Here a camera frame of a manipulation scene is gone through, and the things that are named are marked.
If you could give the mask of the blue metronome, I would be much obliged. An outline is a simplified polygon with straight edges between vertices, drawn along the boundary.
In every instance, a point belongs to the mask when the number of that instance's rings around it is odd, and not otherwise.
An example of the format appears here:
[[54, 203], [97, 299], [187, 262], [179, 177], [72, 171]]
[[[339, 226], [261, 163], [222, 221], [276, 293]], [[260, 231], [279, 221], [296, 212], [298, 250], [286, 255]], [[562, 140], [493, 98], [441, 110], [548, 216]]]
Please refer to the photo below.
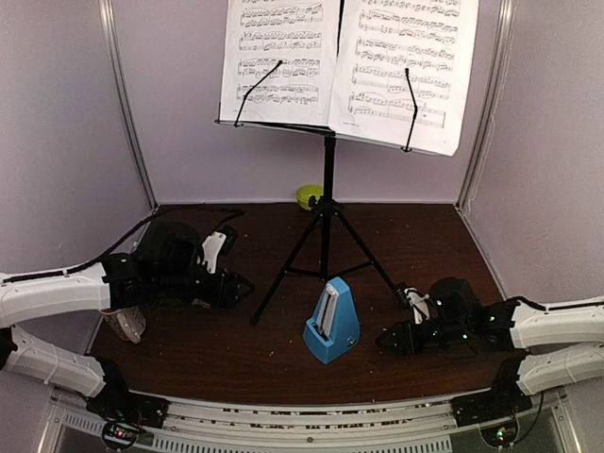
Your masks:
[[303, 340], [321, 363], [330, 364], [360, 340], [361, 324], [348, 284], [340, 277], [328, 281], [312, 316], [306, 321]]

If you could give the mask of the black music stand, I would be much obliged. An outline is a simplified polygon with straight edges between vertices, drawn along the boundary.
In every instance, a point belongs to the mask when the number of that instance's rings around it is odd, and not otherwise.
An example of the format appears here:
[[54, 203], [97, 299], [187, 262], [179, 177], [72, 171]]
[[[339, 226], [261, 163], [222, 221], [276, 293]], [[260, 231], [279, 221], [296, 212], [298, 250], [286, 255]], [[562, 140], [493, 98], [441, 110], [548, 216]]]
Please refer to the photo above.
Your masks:
[[[340, 25], [339, 25], [339, 38], [341, 32], [341, 24], [343, 19], [344, 8], [347, 3], [345, 1], [339, 1], [341, 3], [341, 14], [340, 14]], [[360, 267], [365, 268], [371, 266], [377, 270], [380, 274], [383, 281], [389, 287], [392, 294], [395, 295], [395, 287], [390, 276], [386, 273], [383, 266], [379, 263], [378, 259], [368, 248], [366, 243], [363, 241], [361, 236], [357, 233], [354, 227], [350, 224], [344, 214], [344, 207], [342, 204], [338, 203], [333, 198], [333, 180], [334, 180], [334, 171], [335, 171], [335, 150], [336, 143], [338, 140], [338, 134], [331, 130], [328, 126], [318, 127], [318, 126], [300, 126], [293, 124], [269, 124], [269, 123], [238, 123], [233, 125], [228, 122], [221, 122], [217, 119], [218, 123], [231, 125], [234, 127], [241, 126], [266, 126], [269, 128], [282, 128], [284, 130], [290, 131], [299, 131], [303, 133], [310, 133], [312, 135], [322, 137], [324, 141], [325, 148], [325, 156], [324, 156], [324, 176], [323, 176], [323, 188], [324, 195], [319, 203], [312, 208], [311, 210], [311, 219], [309, 225], [306, 227], [304, 232], [302, 233], [300, 239], [294, 246], [292, 252], [289, 257], [286, 259], [284, 264], [281, 266], [279, 273], [275, 277], [272, 285], [267, 290], [266, 295], [260, 302], [260, 305], [256, 308], [256, 311], [250, 318], [250, 323], [255, 325], [260, 317], [263, 315], [264, 310], [267, 308], [268, 303], [271, 301], [273, 295], [275, 294], [277, 288], [280, 286], [283, 278], [288, 274], [296, 273], [296, 268], [294, 268], [294, 261], [297, 258], [299, 252], [302, 249], [302, 246], [305, 244], [307, 239], [310, 236], [310, 233], [313, 231], [315, 227], [320, 227], [321, 229], [321, 249], [320, 249], [320, 261], [319, 261], [319, 269], [315, 272], [315, 276], [321, 278], [322, 280], [329, 279], [329, 251], [330, 251], [330, 243], [331, 243], [331, 221], [332, 219], [338, 219], [344, 228], [350, 233], [353, 240], [361, 249], [362, 253], [365, 255], [365, 262], [361, 263]]]

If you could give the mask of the sheet music page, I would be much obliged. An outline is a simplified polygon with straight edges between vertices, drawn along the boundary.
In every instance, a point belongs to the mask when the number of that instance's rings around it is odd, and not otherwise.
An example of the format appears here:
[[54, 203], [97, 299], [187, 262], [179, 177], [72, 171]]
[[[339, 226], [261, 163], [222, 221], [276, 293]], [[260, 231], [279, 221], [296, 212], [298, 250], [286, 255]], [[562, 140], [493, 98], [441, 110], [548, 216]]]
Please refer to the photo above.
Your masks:
[[328, 126], [405, 152], [456, 154], [479, 3], [346, 1]]
[[339, 1], [229, 1], [221, 122], [327, 126]]

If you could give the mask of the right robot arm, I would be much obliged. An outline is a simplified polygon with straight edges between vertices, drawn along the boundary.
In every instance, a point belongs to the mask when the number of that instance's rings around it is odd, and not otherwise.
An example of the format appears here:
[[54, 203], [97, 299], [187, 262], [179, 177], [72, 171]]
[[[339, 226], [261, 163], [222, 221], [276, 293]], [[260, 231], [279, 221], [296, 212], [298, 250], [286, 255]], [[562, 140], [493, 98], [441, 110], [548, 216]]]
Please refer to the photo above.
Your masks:
[[432, 347], [467, 344], [510, 352], [484, 409], [505, 415], [520, 400], [603, 375], [603, 298], [538, 302], [522, 295], [484, 306], [470, 283], [445, 277], [428, 292], [402, 290], [413, 317], [382, 331], [378, 347], [400, 357]]

